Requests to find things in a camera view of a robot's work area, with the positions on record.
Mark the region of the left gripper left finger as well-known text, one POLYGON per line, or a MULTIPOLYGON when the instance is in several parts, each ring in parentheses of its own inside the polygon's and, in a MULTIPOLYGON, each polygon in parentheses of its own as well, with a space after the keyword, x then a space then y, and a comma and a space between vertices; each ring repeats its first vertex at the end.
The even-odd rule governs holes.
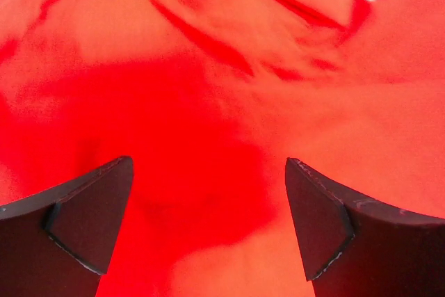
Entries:
POLYGON ((134 178, 129 156, 1 206, 1 296, 95 296, 134 178))

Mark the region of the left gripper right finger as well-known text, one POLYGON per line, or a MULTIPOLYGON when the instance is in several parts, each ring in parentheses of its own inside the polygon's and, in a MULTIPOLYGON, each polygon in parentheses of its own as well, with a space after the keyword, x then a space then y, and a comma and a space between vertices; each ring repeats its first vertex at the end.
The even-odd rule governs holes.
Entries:
POLYGON ((444 220, 386 204, 287 159, 286 193, 316 296, 444 295, 444 220))

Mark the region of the red t shirt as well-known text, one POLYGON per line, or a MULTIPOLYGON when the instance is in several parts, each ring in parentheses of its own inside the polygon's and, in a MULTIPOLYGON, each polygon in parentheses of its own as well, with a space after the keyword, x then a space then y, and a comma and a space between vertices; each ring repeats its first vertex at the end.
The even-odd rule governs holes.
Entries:
POLYGON ((444 215, 444 0, 1 0, 1 201, 123 155, 100 296, 311 296, 287 158, 444 215))

